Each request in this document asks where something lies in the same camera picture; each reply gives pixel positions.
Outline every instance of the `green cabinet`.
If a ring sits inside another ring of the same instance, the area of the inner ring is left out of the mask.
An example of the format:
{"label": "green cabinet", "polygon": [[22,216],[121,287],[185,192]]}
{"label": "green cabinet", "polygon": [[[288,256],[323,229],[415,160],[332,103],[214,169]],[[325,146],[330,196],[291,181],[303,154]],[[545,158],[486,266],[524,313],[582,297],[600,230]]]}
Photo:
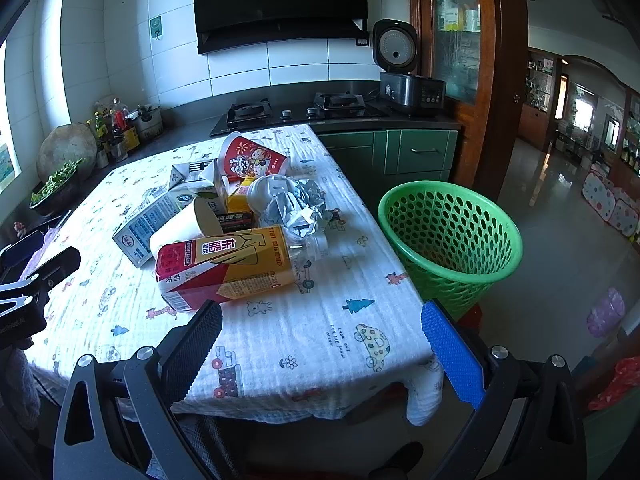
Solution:
{"label": "green cabinet", "polygon": [[389,189],[413,180],[449,179],[458,132],[382,130],[319,137],[375,216]]}

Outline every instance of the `green basket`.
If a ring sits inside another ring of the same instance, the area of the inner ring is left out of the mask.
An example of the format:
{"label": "green basket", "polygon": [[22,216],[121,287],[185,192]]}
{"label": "green basket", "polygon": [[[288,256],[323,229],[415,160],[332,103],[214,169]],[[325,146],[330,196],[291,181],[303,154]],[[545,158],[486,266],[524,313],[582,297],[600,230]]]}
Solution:
{"label": "green basket", "polygon": [[382,197],[378,221],[422,299],[439,300],[456,320],[522,259],[507,213],[456,184],[397,186]]}

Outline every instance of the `white paper cup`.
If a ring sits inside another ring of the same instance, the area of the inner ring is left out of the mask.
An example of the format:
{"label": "white paper cup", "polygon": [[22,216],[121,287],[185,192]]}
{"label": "white paper cup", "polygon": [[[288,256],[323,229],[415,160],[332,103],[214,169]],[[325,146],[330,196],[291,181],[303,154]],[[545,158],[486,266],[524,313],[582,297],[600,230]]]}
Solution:
{"label": "white paper cup", "polygon": [[215,202],[196,197],[193,202],[152,235],[149,247],[154,258],[158,257],[158,251],[165,245],[222,235],[222,227],[213,212],[214,208]]}

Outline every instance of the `green vegetables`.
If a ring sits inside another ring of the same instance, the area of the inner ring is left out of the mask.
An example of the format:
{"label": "green vegetables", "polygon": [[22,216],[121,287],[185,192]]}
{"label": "green vegetables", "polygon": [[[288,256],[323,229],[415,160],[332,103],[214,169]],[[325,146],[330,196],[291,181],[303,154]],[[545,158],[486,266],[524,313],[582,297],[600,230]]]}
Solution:
{"label": "green vegetables", "polygon": [[31,205],[37,204],[41,200],[44,200],[47,196],[62,186],[66,180],[73,175],[78,169],[78,165],[82,162],[82,158],[79,158],[75,162],[65,162],[65,165],[52,174],[47,183],[37,193],[31,193]]}

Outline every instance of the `blue gripper pad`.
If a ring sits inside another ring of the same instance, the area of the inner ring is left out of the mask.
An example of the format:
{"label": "blue gripper pad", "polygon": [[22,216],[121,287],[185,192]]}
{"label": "blue gripper pad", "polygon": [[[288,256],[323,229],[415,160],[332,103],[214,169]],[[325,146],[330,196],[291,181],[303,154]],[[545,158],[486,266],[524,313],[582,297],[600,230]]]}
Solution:
{"label": "blue gripper pad", "polygon": [[484,398],[482,367],[443,311],[427,301],[422,307],[422,331],[442,364],[458,398],[478,409]]}

